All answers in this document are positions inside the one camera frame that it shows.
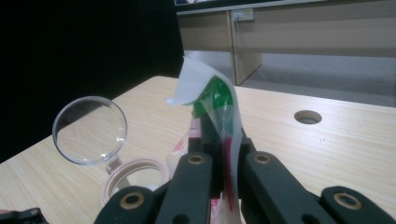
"wall socket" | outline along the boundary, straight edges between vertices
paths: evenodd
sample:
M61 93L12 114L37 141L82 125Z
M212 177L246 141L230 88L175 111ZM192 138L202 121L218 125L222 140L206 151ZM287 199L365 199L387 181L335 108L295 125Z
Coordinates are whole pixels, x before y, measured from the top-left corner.
M233 21L253 21L253 8L237 9L232 11Z

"round hole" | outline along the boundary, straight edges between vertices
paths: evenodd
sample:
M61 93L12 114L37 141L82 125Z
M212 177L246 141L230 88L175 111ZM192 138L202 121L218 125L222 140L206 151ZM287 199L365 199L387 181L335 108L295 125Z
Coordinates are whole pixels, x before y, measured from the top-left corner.
M139 201L139 197L137 197L136 195L131 195L125 199L126 203L137 203L138 201Z
M256 162L258 162L258 163L263 163L263 164L265 164L265 163L271 162L271 158L269 158L269 157L267 157L267 156L265 156L265 155L256 155L256 156L254 157L254 161L256 161Z
M301 217L301 220L303 221L304 224L319 224L320 223L317 217L314 217L309 214L304 214Z
M141 192L132 192L125 194L120 201L123 209L134 209L139 207L145 201L145 196Z
M355 198L352 195L347 194L345 192L335 193L334 199L338 204L344 206L345 208L348 208L351 210L361 209L361 201L359 201L357 198Z
M173 224L189 224L189 217L186 215L177 215L173 219Z
M201 164L204 162L204 157L202 156L191 156L189 157L189 162L192 164Z
M321 115L315 111L302 110L294 114L294 118L303 124L317 124L321 122Z

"plastic bag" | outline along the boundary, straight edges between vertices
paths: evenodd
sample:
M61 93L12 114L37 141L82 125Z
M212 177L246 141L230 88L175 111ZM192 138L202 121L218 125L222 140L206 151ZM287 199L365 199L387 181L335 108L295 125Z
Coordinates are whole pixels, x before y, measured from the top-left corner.
M242 122L233 84L216 69L185 57L175 96L168 104L193 105L194 118L205 113L211 118L221 138L225 171L221 215L216 223L241 223L237 164Z

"wooden table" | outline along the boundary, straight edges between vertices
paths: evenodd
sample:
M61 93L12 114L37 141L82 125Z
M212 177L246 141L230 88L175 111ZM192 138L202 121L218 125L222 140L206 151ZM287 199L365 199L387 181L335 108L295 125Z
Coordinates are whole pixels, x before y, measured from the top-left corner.
M114 99L128 119L123 161L164 159L187 132L191 108L170 106L177 79L154 77ZM396 218L396 109L236 87L242 122L258 150L277 156L307 190L345 186ZM294 119L301 110L318 124ZM66 161L48 137L0 164L0 209L40 207L50 223L93 223L104 165Z

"black curtain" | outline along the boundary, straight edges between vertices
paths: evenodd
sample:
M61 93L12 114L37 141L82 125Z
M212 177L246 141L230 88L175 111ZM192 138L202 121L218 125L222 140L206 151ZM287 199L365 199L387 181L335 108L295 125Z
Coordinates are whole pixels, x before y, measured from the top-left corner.
M51 135L63 106L177 77L173 0L2 1L0 162Z

